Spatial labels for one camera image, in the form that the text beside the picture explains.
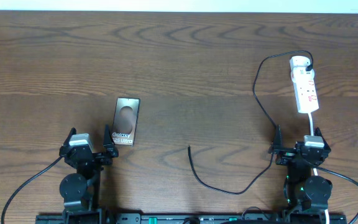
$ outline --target wooden table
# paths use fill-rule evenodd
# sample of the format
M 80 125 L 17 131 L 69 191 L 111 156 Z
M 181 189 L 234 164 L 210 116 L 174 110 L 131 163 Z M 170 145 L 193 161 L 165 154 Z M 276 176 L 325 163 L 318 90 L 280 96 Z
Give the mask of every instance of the wooden table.
M 103 172 L 101 205 L 115 211 L 279 210 L 286 169 L 273 165 L 240 196 L 201 186 L 191 173 L 242 190 L 269 163 L 273 127 L 252 96 L 265 57 L 313 53 L 320 109 L 313 113 L 332 147 L 323 167 L 358 181 L 358 15 L 0 11 L 0 215 L 15 189 L 54 161 L 71 127 L 102 150 L 116 98 L 141 99 L 134 147 Z M 290 56 L 267 61 L 257 94 L 285 144 L 308 134 L 296 112 Z M 24 188 L 6 223 L 34 223 L 63 209 L 64 162 Z M 331 212 L 350 220 L 358 188 L 333 182 Z

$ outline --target white cable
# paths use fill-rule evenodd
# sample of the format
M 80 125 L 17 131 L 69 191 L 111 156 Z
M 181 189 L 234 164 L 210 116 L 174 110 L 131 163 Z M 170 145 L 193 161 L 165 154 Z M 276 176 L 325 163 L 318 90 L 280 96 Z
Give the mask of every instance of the white cable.
M 310 135 L 314 136 L 314 131 L 313 131 L 313 119 L 311 117 L 311 113 L 308 113 L 309 115 L 309 123 L 310 123 Z M 313 174 L 314 175 L 318 175 L 317 173 L 317 169 L 313 168 Z M 326 215 L 326 224 L 329 224 L 329 214 L 328 214 L 328 209 L 324 210 L 324 213 Z
M 314 136 L 314 131 L 313 131 L 313 119 L 311 117 L 311 113 L 308 113 L 309 115 L 309 123 L 310 123 L 310 135 Z
M 329 224 L 329 214 L 328 214 L 328 209 L 324 210 L 324 213 L 326 214 L 326 224 Z

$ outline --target black power cord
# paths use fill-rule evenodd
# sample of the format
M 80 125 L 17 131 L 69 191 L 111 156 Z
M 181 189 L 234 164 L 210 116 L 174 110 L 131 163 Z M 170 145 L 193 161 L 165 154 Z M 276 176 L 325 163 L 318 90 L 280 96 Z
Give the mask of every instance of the black power cord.
M 227 190 L 222 190 L 222 189 L 219 189 L 219 188 L 216 188 L 216 187 L 212 187 L 206 183 L 204 183 L 197 175 L 195 169 L 194 169 L 194 165 L 193 165 L 193 160 L 191 159 L 191 150 L 190 150 L 190 146 L 187 148 L 187 152 L 188 152 L 188 155 L 189 155 L 189 162 L 190 162 L 190 167 L 191 167 L 191 171 L 193 171 L 193 174 L 194 174 L 194 177 L 196 177 L 196 180 L 204 187 L 206 188 L 209 188 L 211 190 L 216 190 L 218 192 L 222 192 L 222 193 L 226 193 L 226 194 L 231 194 L 231 195 L 240 195 L 240 194 L 243 194 L 245 193 L 251 186 L 252 184 L 262 175 L 266 172 L 266 170 L 268 170 L 270 168 L 270 166 L 272 165 L 272 162 L 273 162 L 273 156 L 274 154 L 272 154 L 272 157 L 270 158 L 270 162 L 268 164 L 268 166 L 261 172 L 259 173 L 252 181 L 251 183 L 249 183 L 249 185 L 244 189 L 244 190 L 241 190 L 240 192 L 230 192 L 230 191 L 227 191 Z
M 63 156 L 60 156 L 57 160 L 55 160 L 55 162 L 51 163 L 47 168 L 43 169 L 41 172 L 39 172 L 38 174 L 35 174 L 34 176 L 32 176 L 30 179 L 26 180 L 17 190 L 15 190 L 15 192 L 12 194 L 12 196 L 9 198 L 9 200 L 6 202 L 4 210 L 2 211 L 2 215 L 1 215 L 1 224 L 5 224 L 5 214 L 6 214 L 6 210 L 9 207 L 9 204 L 11 204 L 13 198 L 17 195 L 17 193 L 19 193 L 20 190 L 23 189 L 23 187 L 25 187 L 28 183 L 30 183 L 31 181 L 33 181 L 35 178 L 41 176 L 44 172 L 48 171 L 50 168 L 52 168 L 54 165 L 56 165 L 56 163 L 58 163 L 60 161 L 60 159 L 62 159 Z
M 267 118 L 270 120 L 270 122 L 272 123 L 273 127 L 276 128 L 276 124 L 274 123 L 273 119 L 269 116 L 269 114 L 266 112 L 265 108 L 262 106 L 262 104 L 260 103 L 260 101 L 258 100 L 256 93 L 255 93 L 255 85 L 256 85 L 256 80 L 258 79 L 259 76 L 259 72 L 260 69 L 262 68 L 263 63 L 269 59 L 269 58 L 275 58 L 275 57 L 279 57 L 279 56 L 284 56 L 284 55 L 288 55 L 288 54 L 297 54 L 297 53 L 308 53 L 310 55 L 310 59 L 311 59 L 311 64 L 309 66 L 307 66 L 306 70 L 310 71 L 313 68 L 313 56 L 310 52 L 308 52 L 307 50 L 296 50 L 296 51 L 291 51 L 291 52 L 286 52 L 286 53 L 282 53 L 282 54 L 276 54 L 276 55 L 271 55 L 265 59 L 262 60 L 262 62 L 259 65 L 258 71 L 256 72 L 256 76 L 255 76 L 255 80 L 254 80 L 254 85 L 252 86 L 252 92 L 254 94 L 255 100 L 256 102 L 258 102 L 260 108 L 262 109 L 262 111 L 265 113 L 265 115 L 267 116 Z M 206 183 L 204 183 L 197 175 L 194 165 L 193 165 L 193 160 L 191 159 L 191 151 L 190 151 L 190 146 L 187 148 L 188 151 L 188 156 L 189 156 L 189 162 L 190 162 L 190 166 L 191 166 L 191 171 L 193 171 L 194 177 L 196 178 L 196 180 L 203 185 L 206 188 L 212 189 L 212 190 L 216 190 L 218 192 L 222 192 L 222 193 L 226 193 L 226 194 L 232 194 L 232 195 L 240 195 L 245 193 L 250 187 L 251 185 L 262 175 L 266 172 L 266 170 L 268 170 L 270 168 L 270 166 L 272 165 L 273 162 L 273 156 L 274 154 L 272 153 L 272 158 L 270 159 L 270 163 L 269 165 L 266 167 L 266 169 L 264 169 L 261 173 L 259 173 L 252 181 L 251 183 L 242 191 L 240 192 L 230 192 L 227 190 L 222 190 L 216 187 L 212 187 Z

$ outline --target power outlet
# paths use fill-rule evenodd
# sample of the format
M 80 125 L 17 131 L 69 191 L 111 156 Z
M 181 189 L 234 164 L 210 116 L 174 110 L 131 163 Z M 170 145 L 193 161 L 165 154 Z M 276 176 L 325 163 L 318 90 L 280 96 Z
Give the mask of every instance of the power outlet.
M 304 56 L 294 56 L 290 60 L 291 79 L 299 113 L 311 113 L 319 108 L 313 80 L 314 70 L 306 71 L 308 65 L 310 60 Z

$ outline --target power strip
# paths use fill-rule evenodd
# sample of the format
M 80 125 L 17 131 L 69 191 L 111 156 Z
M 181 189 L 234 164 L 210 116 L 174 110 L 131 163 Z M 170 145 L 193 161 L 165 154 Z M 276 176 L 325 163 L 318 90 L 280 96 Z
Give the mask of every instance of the power strip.
M 299 113 L 311 113 L 318 109 L 314 70 L 306 71 L 309 65 L 310 60 L 304 56 L 294 56 L 290 60 L 291 79 Z

